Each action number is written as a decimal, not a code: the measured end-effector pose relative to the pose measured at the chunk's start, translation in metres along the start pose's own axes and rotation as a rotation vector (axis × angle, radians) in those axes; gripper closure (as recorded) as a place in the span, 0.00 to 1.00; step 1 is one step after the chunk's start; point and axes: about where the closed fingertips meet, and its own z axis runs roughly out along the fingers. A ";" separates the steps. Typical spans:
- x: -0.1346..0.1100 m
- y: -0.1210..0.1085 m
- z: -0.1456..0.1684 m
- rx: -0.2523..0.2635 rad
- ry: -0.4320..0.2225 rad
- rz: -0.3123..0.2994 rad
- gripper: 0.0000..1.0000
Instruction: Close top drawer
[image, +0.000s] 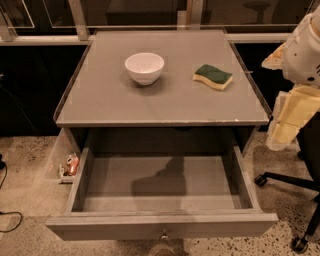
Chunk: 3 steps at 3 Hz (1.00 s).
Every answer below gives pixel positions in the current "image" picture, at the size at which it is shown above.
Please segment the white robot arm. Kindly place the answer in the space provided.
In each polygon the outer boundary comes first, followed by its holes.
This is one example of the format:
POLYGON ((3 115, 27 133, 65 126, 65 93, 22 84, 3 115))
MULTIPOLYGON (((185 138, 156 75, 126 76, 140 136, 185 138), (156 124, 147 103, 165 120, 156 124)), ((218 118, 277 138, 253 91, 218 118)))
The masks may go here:
POLYGON ((276 98, 266 146, 285 149, 320 109, 320 6, 306 15, 285 43, 263 62, 271 70, 281 70, 294 86, 276 98))

